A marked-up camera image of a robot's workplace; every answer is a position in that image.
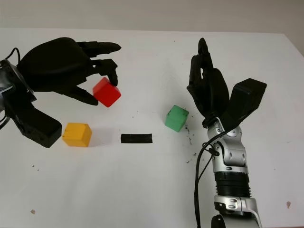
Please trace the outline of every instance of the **robotic hand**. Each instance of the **robotic hand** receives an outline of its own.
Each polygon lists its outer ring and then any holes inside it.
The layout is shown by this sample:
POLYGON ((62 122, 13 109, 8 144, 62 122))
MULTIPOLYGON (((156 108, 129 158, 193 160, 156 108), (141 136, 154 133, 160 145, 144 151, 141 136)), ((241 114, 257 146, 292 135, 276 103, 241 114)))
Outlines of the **robotic hand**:
POLYGON ((111 59, 91 60, 100 54, 120 50, 115 43, 75 42, 71 38, 58 38, 30 50, 21 60, 17 48, 0 61, 0 129, 13 119, 21 133, 49 148, 61 136, 61 124, 36 109, 33 91, 56 92, 98 105, 98 101, 77 85, 93 74, 108 76, 112 85, 117 86, 116 63, 111 59), (12 65, 7 59, 17 50, 18 64, 12 65))
POLYGON ((212 218, 211 227, 262 228, 256 200, 251 198, 246 151, 241 142, 239 124, 259 107, 266 84, 249 78, 234 86, 229 99, 225 80, 221 72, 213 67, 206 41, 202 38, 199 54, 191 60, 187 89, 205 117, 202 124, 208 129, 209 137, 196 164, 194 206, 198 228, 201 227, 199 180, 211 160, 217 182, 214 205, 219 211, 219 215, 212 218), (211 157, 199 174, 200 159, 205 150, 211 153, 211 157))

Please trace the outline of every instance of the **white tabletop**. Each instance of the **white tabletop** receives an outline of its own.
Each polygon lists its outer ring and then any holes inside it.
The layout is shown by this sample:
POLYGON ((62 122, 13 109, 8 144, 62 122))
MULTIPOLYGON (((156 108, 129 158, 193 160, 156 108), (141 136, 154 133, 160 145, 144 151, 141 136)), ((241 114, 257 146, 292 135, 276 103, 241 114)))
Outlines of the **white tabletop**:
MULTIPOLYGON (((88 123, 92 140, 88 148, 72 148, 59 139, 46 149, 23 137, 10 121, 0 131, 0 227, 196 227, 194 154, 208 138, 186 86, 201 37, 230 91, 247 78, 267 83, 259 109, 241 124, 263 227, 304 225, 304 58, 284 35, 0 29, 0 58, 13 47, 23 56, 62 36, 122 46, 101 56, 118 64, 122 97, 106 108, 35 93, 36 108, 63 128, 68 122, 88 123), (190 112, 190 132, 176 133, 164 125, 174 104, 190 112), (153 144, 121 144, 122 133, 152 133, 153 144)), ((81 87, 92 91, 99 80, 91 76, 81 87)), ((202 227, 210 227, 216 214, 211 165, 199 193, 202 227)))

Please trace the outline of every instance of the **black cable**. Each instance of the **black cable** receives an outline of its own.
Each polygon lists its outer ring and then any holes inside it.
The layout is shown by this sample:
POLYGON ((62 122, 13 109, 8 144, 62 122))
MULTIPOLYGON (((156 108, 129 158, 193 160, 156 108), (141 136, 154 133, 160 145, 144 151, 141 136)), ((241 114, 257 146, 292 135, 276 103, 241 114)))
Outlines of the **black cable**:
POLYGON ((200 178, 202 177, 202 175, 203 175, 204 171, 206 170, 206 168, 208 167, 208 165, 209 165, 210 161, 212 160, 212 158, 213 158, 213 155, 211 155, 209 161, 207 162, 207 164, 205 165, 203 171, 201 172, 201 174, 200 174, 200 176, 199 176, 199 180, 200 180, 200 178))
POLYGON ((204 153, 204 151, 206 150, 206 148, 213 142, 215 141, 216 139, 218 139, 219 137, 227 134, 228 132, 230 132, 231 130, 227 130, 227 131, 224 131, 216 136, 214 136, 213 138, 211 138, 208 142, 204 143, 203 144, 203 147, 201 148, 200 152, 199 152, 199 155, 198 155, 198 159, 196 161, 196 170, 195 170, 195 187, 194 187, 194 210, 195 210, 195 218, 196 218, 196 223, 197 223, 197 226, 198 228, 201 228, 200 226, 200 203, 199 203, 199 181, 200 181, 200 178, 201 178, 201 175, 203 174, 203 172, 205 171, 205 169, 207 168, 207 166, 204 168, 202 174, 199 176, 199 171, 200 171, 200 159, 201 159, 201 156, 202 154, 204 153))
POLYGON ((5 119, 6 115, 4 113, 4 117, 0 120, 0 123, 5 119))
POLYGON ((10 121, 10 118, 9 117, 7 117, 7 116, 5 116, 2 120, 1 120, 1 122, 3 121, 3 123, 2 124, 0 124, 0 130, 10 121))
POLYGON ((16 47, 13 48, 13 50, 11 51, 11 53, 5 59, 10 58, 14 54, 15 51, 17 51, 17 54, 18 54, 18 63, 19 63, 20 62, 20 52, 19 52, 19 49, 16 48, 16 47))

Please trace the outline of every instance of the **block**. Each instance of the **block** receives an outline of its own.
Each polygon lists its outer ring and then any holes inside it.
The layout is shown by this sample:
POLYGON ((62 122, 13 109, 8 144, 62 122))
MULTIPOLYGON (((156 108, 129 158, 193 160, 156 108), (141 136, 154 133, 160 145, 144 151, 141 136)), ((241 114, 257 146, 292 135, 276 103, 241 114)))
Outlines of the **block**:
POLYGON ((176 132, 180 132, 183 125, 186 123, 189 112, 177 105, 169 111, 166 117, 165 125, 176 132))
POLYGON ((110 83, 109 79, 104 77, 94 86, 93 96, 106 107, 110 107, 121 96, 121 93, 110 83))
POLYGON ((86 123, 68 123, 62 136, 69 146, 88 147, 92 130, 86 123))

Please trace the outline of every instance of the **robot finger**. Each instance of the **robot finger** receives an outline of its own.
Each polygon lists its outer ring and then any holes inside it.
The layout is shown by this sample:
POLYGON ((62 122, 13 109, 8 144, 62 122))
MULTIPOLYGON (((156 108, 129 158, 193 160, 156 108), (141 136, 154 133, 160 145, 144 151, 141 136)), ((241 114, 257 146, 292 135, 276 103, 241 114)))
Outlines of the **robot finger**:
POLYGON ((93 70, 91 74, 100 74, 101 76, 108 76, 111 84, 117 86, 118 79, 116 74, 116 63, 111 59, 92 60, 93 70))
POLYGON ((110 54, 111 52, 119 51, 121 49, 118 44, 110 42, 91 41, 77 42, 77 44, 90 58, 101 54, 110 54))
POLYGON ((200 66, 202 63, 202 56, 196 55, 193 56, 191 59, 191 69, 190 69, 190 76, 189 76, 189 85, 198 85, 201 82, 201 72, 200 66))
POLYGON ((89 94, 86 90, 81 89, 77 86, 55 92, 58 94, 66 95, 89 105, 98 105, 98 101, 93 97, 93 95, 89 94))
POLYGON ((201 38, 199 40, 199 54, 205 54, 205 53, 208 53, 208 46, 207 46, 207 43, 205 41, 204 38, 201 38))

